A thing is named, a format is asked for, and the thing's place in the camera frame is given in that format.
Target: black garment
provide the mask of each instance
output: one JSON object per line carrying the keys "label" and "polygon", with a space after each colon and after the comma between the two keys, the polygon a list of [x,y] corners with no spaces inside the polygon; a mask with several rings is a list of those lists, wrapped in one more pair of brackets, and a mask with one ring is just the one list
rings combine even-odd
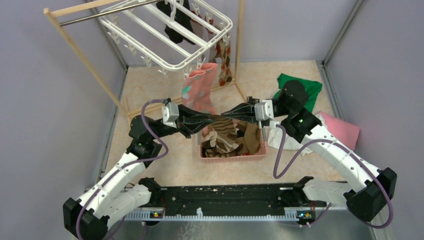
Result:
{"label": "black garment", "polygon": [[[190,10],[189,0],[184,0],[184,3],[182,5],[184,6],[184,8]],[[171,10],[171,4],[170,3],[165,4],[165,1],[160,1],[160,2],[156,3],[156,7],[157,7],[157,9],[162,11],[164,14],[171,16],[172,10]],[[184,28],[186,28],[187,30],[189,30],[190,32],[193,33],[193,28],[192,28],[192,25],[190,24],[191,19],[192,19],[191,17],[187,16],[186,14],[184,14],[179,9],[176,10],[175,21],[177,23],[179,23],[181,26],[183,26]],[[195,44],[194,42],[188,40],[186,37],[179,34],[177,31],[175,31],[174,29],[172,29],[168,26],[165,27],[165,33],[168,35],[169,39],[176,44],[181,43],[183,40],[186,40],[187,42],[189,42],[192,45]]]}

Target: laundry basket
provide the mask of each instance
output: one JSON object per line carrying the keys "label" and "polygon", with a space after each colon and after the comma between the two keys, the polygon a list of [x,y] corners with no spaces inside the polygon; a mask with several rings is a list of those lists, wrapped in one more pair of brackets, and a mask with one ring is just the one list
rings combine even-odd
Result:
{"label": "laundry basket", "polygon": [[260,132],[260,144],[259,151],[254,155],[247,156],[231,156],[231,157],[202,157],[202,145],[201,145],[201,134],[197,134],[197,149],[198,156],[203,162],[232,162],[232,161],[257,161],[262,160],[266,155],[268,155],[268,142],[264,141],[264,134]]}

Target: drying rack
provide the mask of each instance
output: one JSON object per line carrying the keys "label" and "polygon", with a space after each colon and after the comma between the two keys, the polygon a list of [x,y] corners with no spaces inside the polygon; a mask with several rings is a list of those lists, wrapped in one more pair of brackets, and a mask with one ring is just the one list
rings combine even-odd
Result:
{"label": "drying rack", "polygon": [[[156,7],[151,5],[153,3],[157,3],[160,1],[166,1],[167,4],[171,4],[172,12],[170,16],[167,16],[166,14],[158,10]],[[100,86],[104,89],[104,91],[109,95],[109,97],[117,105],[119,110],[125,114],[128,120],[128,123],[130,123],[131,119],[139,115],[142,109],[138,108],[135,110],[130,110],[128,106],[127,98],[125,96],[123,96],[122,98],[123,104],[118,100],[117,96],[115,96],[115,94],[112,92],[109,86],[105,83],[103,78],[100,76],[100,74],[96,71],[94,66],[91,64],[91,62],[84,55],[83,51],[77,46],[77,44],[71,38],[70,34],[65,30],[64,26],[83,22],[90,19],[99,18],[99,21],[101,22],[101,24],[105,25],[109,29],[110,32],[108,32],[108,34],[115,41],[115,43],[119,44],[120,38],[121,38],[127,42],[126,47],[130,49],[133,53],[137,53],[137,51],[139,51],[144,54],[143,59],[144,59],[144,62],[146,63],[146,66],[148,67],[151,66],[151,62],[153,61],[162,67],[161,72],[165,75],[167,71],[174,72],[174,71],[182,71],[182,70],[184,70],[184,74],[187,74],[190,72],[190,70],[188,69],[188,65],[194,60],[196,60],[196,66],[199,68],[203,63],[202,55],[208,49],[210,49],[211,46],[215,45],[220,39],[223,39],[225,43],[229,42],[229,38],[230,38],[229,31],[233,26],[233,22],[231,21],[230,18],[220,13],[218,10],[216,10],[215,8],[213,8],[212,6],[210,6],[203,0],[192,0],[192,1],[194,2],[195,6],[200,5],[209,11],[206,14],[206,18],[210,18],[211,15],[214,15],[215,17],[219,18],[219,20],[221,21],[221,29],[217,29],[213,25],[209,24],[207,21],[201,19],[196,14],[192,13],[190,10],[183,7],[182,2],[179,3],[176,0],[124,0],[124,1],[95,0],[92,2],[75,5],[75,6],[63,8],[56,11],[50,11],[49,8],[45,8],[44,15],[49,19],[49,21],[53,24],[56,30],[60,33],[60,35],[65,39],[65,41],[76,53],[76,55],[88,68],[88,70],[91,72],[91,74],[100,84]],[[117,2],[119,3],[113,6],[110,6],[108,8],[105,8],[98,14],[81,17],[78,19],[69,20],[65,22],[59,22],[58,20],[58,18],[62,16],[74,14],[84,10],[89,10],[92,8],[97,8],[97,7],[101,7],[104,5],[117,3]],[[187,37],[189,40],[191,40],[193,43],[198,45],[200,48],[194,53],[188,53],[187,51],[179,47],[177,44],[169,40],[166,36],[156,31],[154,28],[150,27],[148,24],[146,24],[144,21],[142,21],[135,14],[132,13],[132,9],[134,9],[135,7],[141,7],[141,6],[143,6],[145,9],[147,9],[156,17],[158,17],[162,22],[166,23],[169,27],[176,30],[183,36]],[[238,17],[237,17],[238,22],[237,22],[237,31],[236,31],[235,66],[234,66],[233,80],[229,84],[226,84],[224,86],[213,87],[211,91],[214,92],[219,89],[235,85],[241,97],[246,101],[247,96],[245,92],[243,91],[243,89],[241,88],[241,86],[239,85],[239,83],[237,82],[237,79],[239,76],[239,69],[240,69],[240,54],[241,54],[241,47],[242,47],[241,43],[242,43],[244,8],[245,8],[245,0],[238,0]],[[215,37],[213,37],[210,41],[206,42],[203,39],[199,38],[197,35],[193,34],[192,32],[188,31],[187,29],[179,25],[177,22],[174,21],[174,17],[175,17],[175,13],[177,9],[182,11],[183,13],[185,13],[192,19],[194,19],[199,24],[203,25],[209,31],[215,33],[216,34]],[[160,39],[167,45],[171,46],[173,49],[175,49],[177,52],[183,55],[185,59],[178,64],[167,63],[165,60],[157,56],[154,52],[152,52],[147,47],[142,45],[139,41],[132,38],[129,34],[127,34],[121,28],[119,28],[118,23],[114,21],[114,18],[113,18],[114,16],[113,14],[117,12],[123,12],[127,17],[132,19],[138,25],[145,28],[147,31],[149,31],[154,36],[156,36],[158,39]],[[182,102],[182,96],[179,95],[176,97],[172,97],[171,100],[172,102],[179,104]],[[161,104],[151,104],[150,106],[146,108],[145,112],[151,113],[153,111],[160,110],[161,107],[162,107]]]}

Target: pink cloth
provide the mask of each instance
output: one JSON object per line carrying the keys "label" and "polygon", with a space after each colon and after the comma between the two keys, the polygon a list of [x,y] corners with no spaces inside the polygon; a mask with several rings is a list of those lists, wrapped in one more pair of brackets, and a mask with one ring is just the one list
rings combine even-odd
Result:
{"label": "pink cloth", "polygon": [[324,118],[328,131],[346,147],[355,150],[360,128],[325,112],[320,111],[319,114]]}

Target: wooden frame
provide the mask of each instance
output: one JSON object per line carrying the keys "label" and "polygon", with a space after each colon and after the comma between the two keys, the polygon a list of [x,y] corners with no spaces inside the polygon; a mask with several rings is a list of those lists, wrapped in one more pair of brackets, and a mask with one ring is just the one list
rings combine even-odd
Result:
{"label": "wooden frame", "polygon": [[[130,124],[131,119],[137,115],[140,114],[141,108],[130,110],[128,106],[128,100],[127,97],[123,97],[122,101],[123,104],[118,100],[118,98],[114,95],[114,93],[111,91],[109,86],[105,83],[103,78],[100,76],[100,74],[96,71],[94,66],[91,64],[91,62],[87,59],[87,57],[84,55],[83,51],[77,46],[77,44],[74,42],[74,40],[71,38],[69,33],[64,29],[64,27],[60,26],[60,23],[57,19],[57,17],[77,13],[80,11],[88,10],[91,8],[100,7],[103,5],[119,2],[122,0],[96,0],[76,6],[71,6],[67,8],[63,8],[56,11],[50,11],[48,8],[44,9],[44,15],[48,18],[48,20],[53,24],[53,26],[56,28],[56,30],[60,33],[60,35],[65,39],[65,41],[69,44],[69,46],[72,48],[72,50],[75,52],[75,54],[79,57],[82,63],[87,67],[87,69],[91,72],[93,77],[97,80],[97,82],[100,84],[100,86],[104,89],[104,91],[109,95],[109,97],[113,100],[113,102],[117,105],[119,110],[126,115],[126,118],[128,120],[128,124]],[[243,34],[243,20],[244,20],[244,10],[245,10],[245,0],[238,0],[238,17],[237,17],[237,33],[236,33],[236,43],[235,43],[235,66],[234,66],[234,77],[233,80],[224,86],[216,86],[212,88],[212,92],[217,91],[219,89],[235,85],[238,92],[240,93],[241,97],[246,101],[247,96],[246,93],[243,91],[240,84],[237,82],[238,76],[239,76],[239,70],[240,70],[240,55],[241,55],[241,48],[242,48],[242,34]],[[176,96],[171,98],[172,102],[174,103],[181,103],[182,97]],[[161,109],[160,104],[152,104],[148,106],[145,110],[145,113],[151,113],[157,110]]]}

